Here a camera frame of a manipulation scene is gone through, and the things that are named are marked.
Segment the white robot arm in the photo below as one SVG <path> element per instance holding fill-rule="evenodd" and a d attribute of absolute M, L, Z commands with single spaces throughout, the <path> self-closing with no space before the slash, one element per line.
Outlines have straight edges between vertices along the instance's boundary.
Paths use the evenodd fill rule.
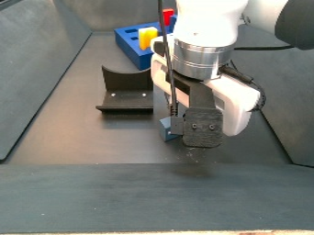
<path fill-rule="evenodd" d="M 167 132 L 190 147 L 235 136 L 266 95 L 230 65 L 238 26 L 270 32 L 288 48 L 314 49 L 314 0 L 175 0 L 171 33 L 152 40 L 151 77 L 168 95 Z"/>

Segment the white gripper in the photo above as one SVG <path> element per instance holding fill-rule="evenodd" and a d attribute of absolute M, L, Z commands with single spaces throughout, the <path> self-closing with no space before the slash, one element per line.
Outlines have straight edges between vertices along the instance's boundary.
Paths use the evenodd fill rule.
<path fill-rule="evenodd" d="M 165 57 L 155 49 L 160 41 L 161 37 L 156 37 L 151 42 L 151 77 L 168 95 Z M 222 143 L 222 131 L 227 136 L 235 136 L 247 127 L 250 112 L 262 93 L 226 73 L 203 81 L 173 73 L 172 79 L 175 87 L 187 95 L 188 105 L 181 117 L 171 117 L 171 134 L 180 135 L 188 147 L 215 148 Z"/>

